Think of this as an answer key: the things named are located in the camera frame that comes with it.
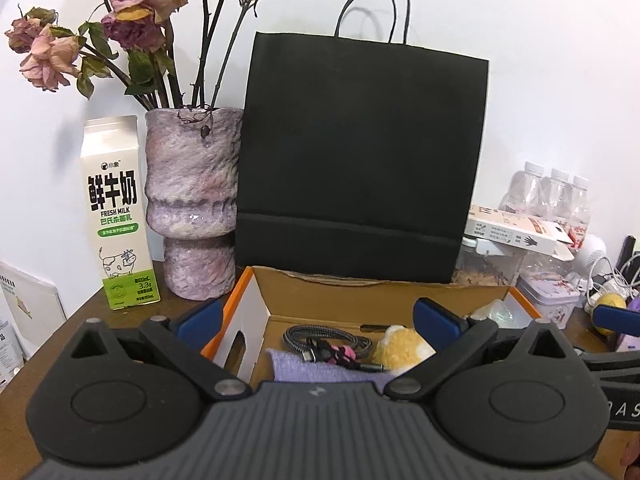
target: blue pad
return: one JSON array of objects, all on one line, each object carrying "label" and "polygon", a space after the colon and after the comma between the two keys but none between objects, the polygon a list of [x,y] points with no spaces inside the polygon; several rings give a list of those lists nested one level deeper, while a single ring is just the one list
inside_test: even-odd
[{"label": "blue pad", "polygon": [[207,300],[172,320],[169,329],[180,341],[199,352],[220,332],[224,306],[221,298]]},{"label": "blue pad", "polygon": [[462,336],[469,325],[435,301],[420,298],[414,305],[414,328],[439,352]]},{"label": "blue pad", "polygon": [[593,324],[600,328],[608,328],[618,334],[629,334],[640,337],[640,312],[599,305],[591,315]]}]

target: bag handle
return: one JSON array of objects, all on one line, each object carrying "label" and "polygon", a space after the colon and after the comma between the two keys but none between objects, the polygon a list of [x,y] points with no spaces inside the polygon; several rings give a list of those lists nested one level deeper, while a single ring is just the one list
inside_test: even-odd
[{"label": "bag handle", "polygon": [[[355,0],[347,0],[347,2],[344,4],[344,7],[342,8],[342,11],[340,12],[340,16],[338,17],[338,22],[335,25],[334,36],[336,38],[340,35],[340,25],[342,24],[342,19],[345,13],[347,12],[347,9],[354,1]],[[391,2],[393,3],[393,6],[394,6],[394,23],[391,27],[391,34],[389,35],[389,41],[388,41],[389,43],[391,43],[393,34],[396,30],[396,18],[398,16],[398,10],[396,8],[396,0],[391,0]],[[406,16],[404,18],[404,33],[402,35],[402,44],[406,44],[406,37],[409,32],[410,19],[411,19],[411,0],[406,0]]]}]

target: textured ceramic vase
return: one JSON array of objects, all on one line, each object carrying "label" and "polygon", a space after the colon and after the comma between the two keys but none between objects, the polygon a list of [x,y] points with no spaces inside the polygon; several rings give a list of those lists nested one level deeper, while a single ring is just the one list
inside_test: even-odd
[{"label": "textured ceramic vase", "polygon": [[[209,134],[202,136],[202,127]],[[146,114],[146,221],[164,236],[164,276],[187,300],[231,289],[242,110],[161,108]]]}]

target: yellow and white fuzzy object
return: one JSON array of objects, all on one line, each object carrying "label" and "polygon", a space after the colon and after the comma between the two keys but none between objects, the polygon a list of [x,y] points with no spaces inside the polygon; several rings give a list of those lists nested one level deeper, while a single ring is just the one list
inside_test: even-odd
[{"label": "yellow and white fuzzy object", "polygon": [[415,365],[434,355],[436,351],[413,329],[392,325],[386,329],[373,352],[372,361],[383,365],[385,372],[404,374]]}]

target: cow drawing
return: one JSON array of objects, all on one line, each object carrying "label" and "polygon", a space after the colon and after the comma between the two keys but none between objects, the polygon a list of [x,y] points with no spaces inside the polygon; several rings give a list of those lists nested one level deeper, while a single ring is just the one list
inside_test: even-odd
[{"label": "cow drawing", "polygon": [[107,256],[103,258],[102,248],[100,248],[98,255],[102,260],[104,272],[106,272],[107,276],[110,278],[133,273],[133,265],[136,263],[136,255],[133,253],[133,249],[127,249],[116,256]]}]

